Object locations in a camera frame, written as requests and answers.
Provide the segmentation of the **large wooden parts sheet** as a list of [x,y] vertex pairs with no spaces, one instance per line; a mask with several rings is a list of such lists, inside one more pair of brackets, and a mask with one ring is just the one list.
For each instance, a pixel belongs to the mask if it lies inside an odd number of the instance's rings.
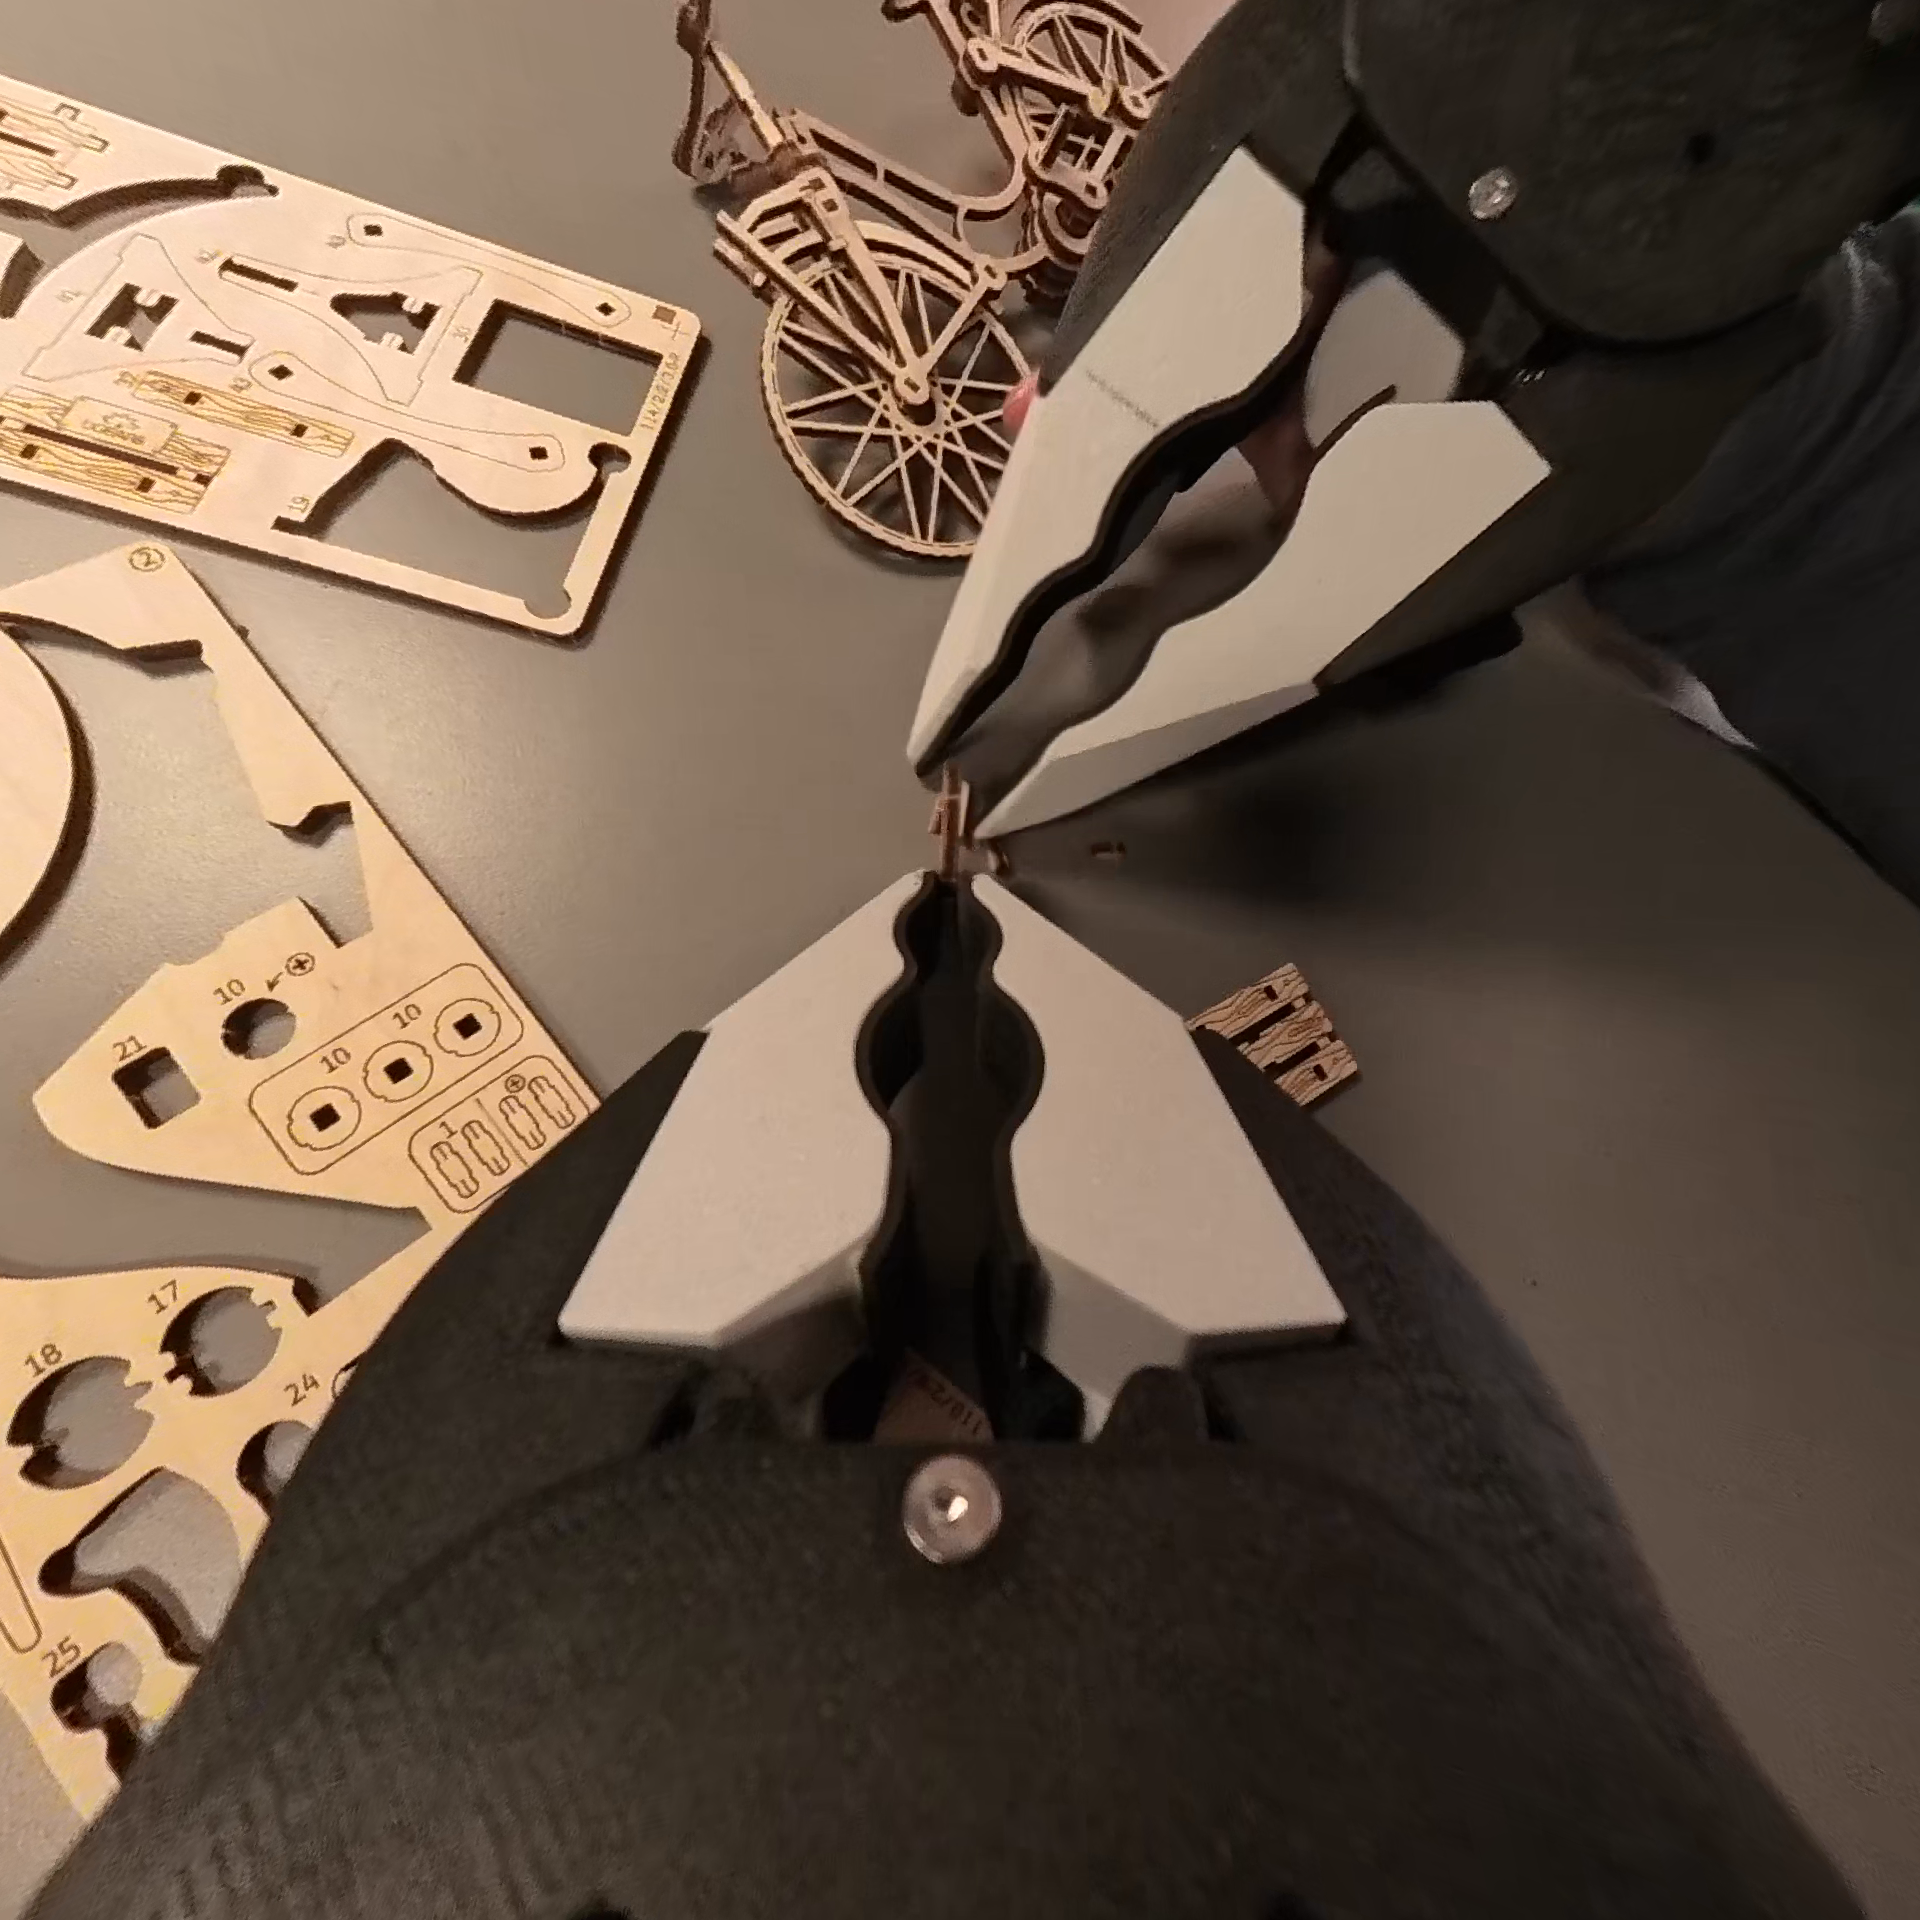
[[310,1436],[401,1302],[529,1166],[595,1109],[589,1084],[457,909],[170,546],[142,541],[5,589],[5,929],[73,810],[52,686],[13,638],[36,622],[122,657],[192,657],[262,818],[347,813],[371,929],[336,939],[304,901],[162,966],[35,1096],[84,1158],[195,1185],[417,1213],[424,1234],[316,1302],[269,1268],[158,1264],[2,1282],[5,1701],[80,1820],[96,1817],[206,1657],[213,1625],[160,1585],[59,1565],[133,1497],[192,1486],[250,1562],[265,1469]]

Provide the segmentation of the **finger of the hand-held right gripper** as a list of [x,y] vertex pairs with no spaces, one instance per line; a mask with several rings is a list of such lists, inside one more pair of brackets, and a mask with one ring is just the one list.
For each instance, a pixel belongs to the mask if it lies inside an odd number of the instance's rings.
[[977,825],[1061,821],[1268,717],[1523,502],[1548,460],[1493,401],[1453,396],[1465,345],[1398,275],[1336,300],[1304,385],[1314,452],[1268,555],[1194,552],[1228,515],[1171,513],[1056,614],[1037,665],[1081,705]]
[[1059,339],[928,665],[934,777],[1006,714],[1045,626],[1285,390],[1313,339],[1313,181],[1235,148],[1081,339]]

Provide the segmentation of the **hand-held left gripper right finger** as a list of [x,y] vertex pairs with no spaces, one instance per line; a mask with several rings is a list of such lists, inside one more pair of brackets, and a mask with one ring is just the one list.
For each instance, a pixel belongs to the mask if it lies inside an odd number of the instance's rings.
[[981,1053],[1004,1120],[1017,1419],[1096,1438],[1150,1370],[1282,1354],[1345,1330],[1325,1268],[1209,1059],[1163,1002],[978,875]]

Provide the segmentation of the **wooden bicycle model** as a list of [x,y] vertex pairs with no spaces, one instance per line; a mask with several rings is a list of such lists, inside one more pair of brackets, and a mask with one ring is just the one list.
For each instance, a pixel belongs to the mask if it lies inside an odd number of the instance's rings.
[[674,164],[713,211],[713,254],[763,302],[758,396],[790,473],[856,538],[946,565],[971,558],[1011,461],[1024,339],[1065,307],[1169,69],[1124,4],[880,11],[931,28],[1001,185],[937,182],[768,106],[710,4],[677,14]]

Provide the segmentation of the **small slatted wooden panel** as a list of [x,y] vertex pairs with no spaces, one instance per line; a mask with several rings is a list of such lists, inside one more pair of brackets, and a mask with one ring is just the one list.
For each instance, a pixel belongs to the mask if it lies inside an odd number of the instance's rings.
[[1194,1036],[1217,1036],[1299,1109],[1360,1078],[1352,1045],[1337,1033],[1305,972],[1282,962],[1250,986],[1186,1020]]

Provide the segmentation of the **person's right forearm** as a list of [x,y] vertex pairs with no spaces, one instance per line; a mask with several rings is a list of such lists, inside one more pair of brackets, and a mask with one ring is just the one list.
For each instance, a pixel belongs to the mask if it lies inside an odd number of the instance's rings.
[[1603,652],[1917,901],[1917,205],[1810,286],[1812,353],[1580,576]]

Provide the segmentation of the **rectangular wooden parts sheet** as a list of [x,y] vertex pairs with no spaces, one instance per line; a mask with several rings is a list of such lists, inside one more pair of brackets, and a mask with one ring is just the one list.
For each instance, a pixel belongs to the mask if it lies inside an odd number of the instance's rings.
[[[589,618],[697,316],[2,81],[5,485],[553,641]],[[478,385],[506,323],[640,366],[634,422]],[[321,538],[377,458],[496,522],[588,510],[561,605]]]

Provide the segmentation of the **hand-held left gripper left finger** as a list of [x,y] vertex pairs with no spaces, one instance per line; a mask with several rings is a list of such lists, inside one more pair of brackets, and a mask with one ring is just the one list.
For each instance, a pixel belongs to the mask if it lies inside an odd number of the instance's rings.
[[746,1377],[804,1438],[874,1433],[901,1334],[939,882],[913,872],[709,1021],[561,1310],[586,1354]]

